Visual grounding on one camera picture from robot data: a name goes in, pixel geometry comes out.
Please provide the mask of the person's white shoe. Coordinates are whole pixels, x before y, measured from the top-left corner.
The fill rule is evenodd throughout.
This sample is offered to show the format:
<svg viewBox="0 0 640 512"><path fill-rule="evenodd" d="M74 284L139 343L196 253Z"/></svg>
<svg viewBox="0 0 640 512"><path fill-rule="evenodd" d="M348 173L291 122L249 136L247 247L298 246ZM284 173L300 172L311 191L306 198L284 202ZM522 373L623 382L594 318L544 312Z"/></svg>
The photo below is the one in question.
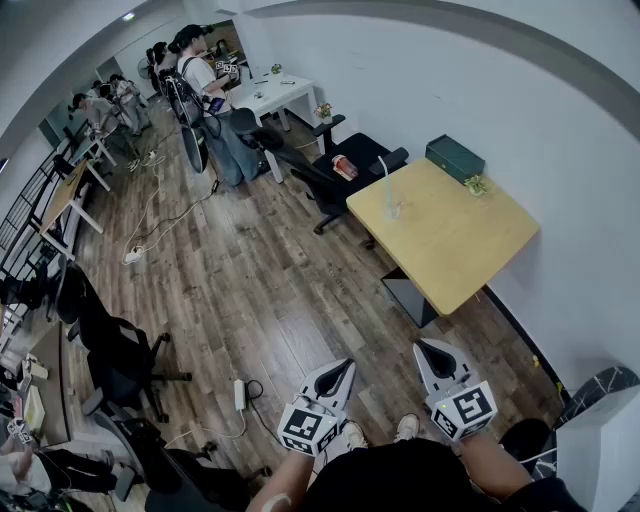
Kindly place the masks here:
<svg viewBox="0 0 640 512"><path fill-rule="evenodd" d="M413 413L406 414L398 423L393 442L398 443L400 441L415 439L418 437L419 430L419 417Z"/></svg>
<svg viewBox="0 0 640 512"><path fill-rule="evenodd" d="M368 441L361 427L354 421L347 421L341 433L348 451L355 449L367 449Z"/></svg>

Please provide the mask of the person's left forearm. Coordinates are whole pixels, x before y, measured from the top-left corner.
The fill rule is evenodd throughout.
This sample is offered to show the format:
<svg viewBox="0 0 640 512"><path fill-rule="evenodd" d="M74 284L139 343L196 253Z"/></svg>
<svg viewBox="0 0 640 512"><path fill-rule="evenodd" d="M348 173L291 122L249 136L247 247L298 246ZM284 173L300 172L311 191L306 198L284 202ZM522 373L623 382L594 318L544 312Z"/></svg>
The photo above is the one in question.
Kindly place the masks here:
<svg viewBox="0 0 640 512"><path fill-rule="evenodd" d="M297 512L314 465L313 457L289 451L280 467L252 499L246 512Z"/></svg>

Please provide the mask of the pale green straw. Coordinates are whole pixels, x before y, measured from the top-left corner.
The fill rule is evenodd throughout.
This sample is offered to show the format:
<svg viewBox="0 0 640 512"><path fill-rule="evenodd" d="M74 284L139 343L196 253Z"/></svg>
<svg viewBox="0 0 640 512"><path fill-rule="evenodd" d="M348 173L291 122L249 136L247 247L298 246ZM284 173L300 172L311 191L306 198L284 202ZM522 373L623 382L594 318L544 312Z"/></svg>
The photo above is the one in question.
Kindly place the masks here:
<svg viewBox="0 0 640 512"><path fill-rule="evenodd" d="M392 191L391 191L391 183L390 183L390 179L389 179L389 171L388 171L388 167L387 164L385 163L385 160L383 157L378 156L378 161L383 169L384 172L384 182L385 182L385 187L386 187L386 208L387 208L387 217L389 219L393 219L394 218L394 204L393 204L393 198L392 198Z"/></svg>

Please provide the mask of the person's black clothing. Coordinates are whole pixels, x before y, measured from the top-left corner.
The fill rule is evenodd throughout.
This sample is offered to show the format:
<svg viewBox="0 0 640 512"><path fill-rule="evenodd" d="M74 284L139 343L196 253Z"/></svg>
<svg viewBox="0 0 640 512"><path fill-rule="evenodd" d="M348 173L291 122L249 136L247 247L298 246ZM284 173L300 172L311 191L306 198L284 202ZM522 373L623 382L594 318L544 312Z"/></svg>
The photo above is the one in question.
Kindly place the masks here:
<svg viewBox="0 0 640 512"><path fill-rule="evenodd" d="M459 447L415 438L337 457L310 485L297 512L587 511L557 477L533 479L499 501L470 479Z"/></svg>

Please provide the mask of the black office chair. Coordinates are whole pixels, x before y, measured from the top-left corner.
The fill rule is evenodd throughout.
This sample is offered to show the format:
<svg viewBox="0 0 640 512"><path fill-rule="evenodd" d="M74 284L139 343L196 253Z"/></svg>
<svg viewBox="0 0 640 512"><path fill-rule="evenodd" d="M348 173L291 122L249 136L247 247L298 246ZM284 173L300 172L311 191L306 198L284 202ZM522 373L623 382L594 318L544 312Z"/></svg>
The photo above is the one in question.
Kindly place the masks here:
<svg viewBox="0 0 640 512"><path fill-rule="evenodd" d="M61 321L70 326L69 339L78 338L88 350L92 382L104 399L140 410L140 396L145 395L155 420L168 423L154 384L192 380L190 373L165 376L154 371L159 349L171 335L164 332L150 344L144 330L107 311L84 271L71 261L61 264L50 297Z"/></svg>
<svg viewBox="0 0 640 512"><path fill-rule="evenodd" d="M82 412L113 433L127 450L131 463L117 477L115 496L124 502L134 486L146 485L145 512L244 512L252 482L272 475L268 466L247 477L205 466L201 462L211 447L198 453L169 449L148 419L131 416L104 398L101 389L82 404Z"/></svg>
<svg viewBox="0 0 640 512"><path fill-rule="evenodd" d="M356 177L348 180L334 170L333 160L338 156L344 156L356 168ZM294 150L286 161L292 167L293 176L307 185L310 197L325 215L313 229L316 235L322 235L325 226L349 212L346 202L349 196L385 176L381 161L391 174L406 165L407 159L405 148L389 151L367 135L357 133L314 162L309 162L298 150Z"/></svg>
<svg viewBox="0 0 640 512"><path fill-rule="evenodd" d="M313 130L313 134L324 137L325 143L330 144L332 143L331 130L345 119L342 114L335 115L331 124L321 124L321 126ZM274 155L279 155L279 158L290 164L293 170L301 174L318 175L321 178L325 176L321 172L322 168L311 164L299 150L285 144L284 139L277 132L259 125L252 110L248 108L235 110L231 115L231 128L245 145L249 147L255 146L262 150L268 150ZM336 155L342 154L335 154L331 158L332 171L332 159Z"/></svg>

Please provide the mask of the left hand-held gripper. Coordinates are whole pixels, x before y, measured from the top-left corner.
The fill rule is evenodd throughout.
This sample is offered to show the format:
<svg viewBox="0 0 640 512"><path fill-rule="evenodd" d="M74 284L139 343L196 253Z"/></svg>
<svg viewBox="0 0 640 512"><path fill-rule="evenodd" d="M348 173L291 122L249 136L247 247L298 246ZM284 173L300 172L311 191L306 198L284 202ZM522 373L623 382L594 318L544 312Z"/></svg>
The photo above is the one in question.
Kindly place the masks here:
<svg viewBox="0 0 640 512"><path fill-rule="evenodd" d="M286 449L308 456L318 456L326 450L346 422L343 409L355 373L355 361L342 359L322 365L305 377L302 394L296 394L293 402L285 406L277 429ZM319 398L321 403L312 398Z"/></svg>

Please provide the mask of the brown wooden desk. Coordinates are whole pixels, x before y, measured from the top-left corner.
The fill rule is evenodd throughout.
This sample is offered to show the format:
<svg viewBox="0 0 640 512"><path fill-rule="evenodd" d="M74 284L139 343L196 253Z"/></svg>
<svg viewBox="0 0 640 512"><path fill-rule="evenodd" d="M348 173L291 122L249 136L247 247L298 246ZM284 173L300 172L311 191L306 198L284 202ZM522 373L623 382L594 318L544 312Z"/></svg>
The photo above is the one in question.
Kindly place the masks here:
<svg viewBox="0 0 640 512"><path fill-rule="evenodd" d="M64 350L62 323L54 322L30 352L48 371L46 379L35 377L32 381L39 390L45 411L39 429L40 443L43 447L56 446L71 440L64 382Z"/></svg>

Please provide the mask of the black marble-pattern panel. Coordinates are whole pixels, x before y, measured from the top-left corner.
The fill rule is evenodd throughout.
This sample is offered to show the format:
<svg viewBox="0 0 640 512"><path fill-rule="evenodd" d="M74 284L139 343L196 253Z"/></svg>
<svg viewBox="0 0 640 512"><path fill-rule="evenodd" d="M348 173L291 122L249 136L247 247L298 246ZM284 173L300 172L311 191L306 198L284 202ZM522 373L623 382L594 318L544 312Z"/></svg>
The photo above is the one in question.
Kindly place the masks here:
<svg viewBox="0 0 640 512"><path fill-rule="evenodd" d="M588 379L570 398L552 429L556 430L592 407L606 395L640 385L640 377L626 366L616 365Z"/></svg>

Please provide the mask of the white cabinet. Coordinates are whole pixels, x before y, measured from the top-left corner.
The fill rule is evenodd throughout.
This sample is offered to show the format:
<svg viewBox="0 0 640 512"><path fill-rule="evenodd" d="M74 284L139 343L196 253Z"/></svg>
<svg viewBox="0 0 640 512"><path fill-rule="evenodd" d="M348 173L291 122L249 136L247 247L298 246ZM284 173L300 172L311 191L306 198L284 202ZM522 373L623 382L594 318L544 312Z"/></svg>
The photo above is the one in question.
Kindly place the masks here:
<svg viewBox="0 0 640 512"><path fill-rule="evenodd" d="M608 394L556 430L557 475L588 512L618 512L640 490L640 387Z"/></svg>

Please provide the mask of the person's right forearm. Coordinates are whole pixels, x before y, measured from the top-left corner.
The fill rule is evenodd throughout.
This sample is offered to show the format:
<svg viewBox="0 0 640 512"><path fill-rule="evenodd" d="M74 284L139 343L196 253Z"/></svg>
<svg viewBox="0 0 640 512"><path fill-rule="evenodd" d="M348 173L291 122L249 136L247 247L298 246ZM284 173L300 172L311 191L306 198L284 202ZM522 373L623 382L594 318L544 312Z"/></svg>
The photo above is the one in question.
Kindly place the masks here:
<svg viewBox="0 0 640 512"><path fill-rule="evenodd" d="M524 466L486 431L462 439L459 451L470 479L499 501L533 482Z"/></svg>

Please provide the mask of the pink drink bottle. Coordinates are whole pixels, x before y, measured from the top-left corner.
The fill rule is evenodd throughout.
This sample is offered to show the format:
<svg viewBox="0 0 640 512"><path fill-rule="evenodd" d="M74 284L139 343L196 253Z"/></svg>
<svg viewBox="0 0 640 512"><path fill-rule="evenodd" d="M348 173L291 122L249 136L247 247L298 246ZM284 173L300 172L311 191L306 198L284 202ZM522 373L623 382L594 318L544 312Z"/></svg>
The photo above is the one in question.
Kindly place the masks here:
<svg viewBox="0 0 640 512"><path fill-rule="evenodd" d="M336 155L332 159L332 167L346 181L352 181L359 175L358 168L345 155Z"/></svg>

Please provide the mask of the dark green box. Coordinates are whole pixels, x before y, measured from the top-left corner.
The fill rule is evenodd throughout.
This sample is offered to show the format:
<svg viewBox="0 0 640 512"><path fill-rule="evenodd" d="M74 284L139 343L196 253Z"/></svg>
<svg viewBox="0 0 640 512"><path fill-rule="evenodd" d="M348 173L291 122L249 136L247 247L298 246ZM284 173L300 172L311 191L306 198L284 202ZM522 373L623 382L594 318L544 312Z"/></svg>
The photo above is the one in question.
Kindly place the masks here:
<svg viewBox="0 0 640 512"><path fill-rule="evenodd" d="M482 175L485 168L482 158L446 134L427 143L425 157L460 184Z"/></svg>

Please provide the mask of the black round stool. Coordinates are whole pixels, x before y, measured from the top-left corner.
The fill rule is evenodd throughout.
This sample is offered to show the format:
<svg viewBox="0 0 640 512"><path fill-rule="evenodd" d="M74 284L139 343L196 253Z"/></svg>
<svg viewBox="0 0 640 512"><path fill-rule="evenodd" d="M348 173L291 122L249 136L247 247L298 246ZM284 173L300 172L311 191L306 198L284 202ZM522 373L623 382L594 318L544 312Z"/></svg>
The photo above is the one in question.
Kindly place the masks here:
<svg viewBox="0 0 640 512"><path fill-rule="evenodd" d="M542 452L551 430L539 419L524 419L508 429L499 443L519 461Z"/></svg>

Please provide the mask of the wooden desk with white legs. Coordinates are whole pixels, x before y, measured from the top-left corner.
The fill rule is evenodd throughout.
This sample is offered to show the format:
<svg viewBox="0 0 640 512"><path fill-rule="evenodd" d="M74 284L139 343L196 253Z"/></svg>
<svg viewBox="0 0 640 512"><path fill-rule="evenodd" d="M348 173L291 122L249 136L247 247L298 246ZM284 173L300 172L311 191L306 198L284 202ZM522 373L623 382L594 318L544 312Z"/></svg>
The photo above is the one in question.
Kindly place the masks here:
<svg viewBox="0 0 640 512"><path fill-rule="evenodd" d="M102 234L104 232L102 226L98 224L76 200L76 192L78 190L82 176L84 175L86 170L89 170L89 172L94 176L97 183L102 186L107 192L111 191L110 186L94 169L91 162L87 159L82 160L79 164L76 165L70 175L55 190L52 202L44 214L43 220L41 222L41 227L39 229L40 236L51 246L53 246L58 252L63 254L68 260L71 261L75 260L75 256L73 255L72 250L64 247L61 242L58 242L53 238L52 235L49 234L49 230L54 226L56 220L65 212L67 208L71 207L73 210L75 210L99 234Z"/></svg>

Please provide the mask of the person's left white shoe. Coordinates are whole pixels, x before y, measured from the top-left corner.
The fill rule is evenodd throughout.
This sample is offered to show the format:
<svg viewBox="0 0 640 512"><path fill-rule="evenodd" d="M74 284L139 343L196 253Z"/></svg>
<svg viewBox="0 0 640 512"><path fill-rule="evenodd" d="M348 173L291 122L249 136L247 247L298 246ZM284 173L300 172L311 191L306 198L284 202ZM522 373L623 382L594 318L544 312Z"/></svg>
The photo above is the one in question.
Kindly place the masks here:
<svg viewBox="0 0 640 512"><path fill-rule="evenodd" d="M361 427L354 421L347 421L341 433L348 451L355 449L367 449L368 441Z"/></svg>

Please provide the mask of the black metal rack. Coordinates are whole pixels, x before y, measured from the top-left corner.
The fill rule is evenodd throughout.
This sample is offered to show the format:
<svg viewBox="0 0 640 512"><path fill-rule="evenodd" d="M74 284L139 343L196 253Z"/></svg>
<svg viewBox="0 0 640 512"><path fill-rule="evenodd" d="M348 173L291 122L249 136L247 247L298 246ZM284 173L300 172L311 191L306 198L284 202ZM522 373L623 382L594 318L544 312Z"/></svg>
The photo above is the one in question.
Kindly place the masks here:
<svg viewBox="0 0 640 512"><path fill-rule="evenodd" d="M44 215L63 174L56 169L52 151L28 180L0 222L0 278L29 279L42 263L49 263L56 249L39 234Z"/></svg>

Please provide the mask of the person's right white shoe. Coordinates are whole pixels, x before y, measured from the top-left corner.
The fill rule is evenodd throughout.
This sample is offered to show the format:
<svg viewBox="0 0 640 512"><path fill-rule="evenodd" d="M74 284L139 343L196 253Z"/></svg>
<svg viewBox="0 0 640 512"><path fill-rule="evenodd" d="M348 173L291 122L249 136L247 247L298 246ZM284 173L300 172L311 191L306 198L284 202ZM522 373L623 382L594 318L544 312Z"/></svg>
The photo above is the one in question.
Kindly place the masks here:
<svg viewBox="0 0 640 512"><path fill-rule="evenodd" d="M393 442L398 443L400 441L415 439L418 437L419 430L419 417L413 413L406 414L398 423Z"/></svg>

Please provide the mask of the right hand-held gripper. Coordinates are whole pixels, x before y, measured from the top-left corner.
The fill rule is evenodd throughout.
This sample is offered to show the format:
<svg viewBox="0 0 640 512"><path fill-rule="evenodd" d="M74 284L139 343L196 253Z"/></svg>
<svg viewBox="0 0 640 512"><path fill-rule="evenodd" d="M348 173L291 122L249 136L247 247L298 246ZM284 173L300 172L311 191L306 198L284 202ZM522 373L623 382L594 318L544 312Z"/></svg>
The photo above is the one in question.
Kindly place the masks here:
<svg viewBox="0 0 640 512"><path fill-rule="evenodd" d="M413 353L425 386L431 420L451 442L460 441L488 426L496 416L496 402L487 380L467 380L440 393L441 380L459 380L470 372L466 355L457 347L420 338Z"/></svg>

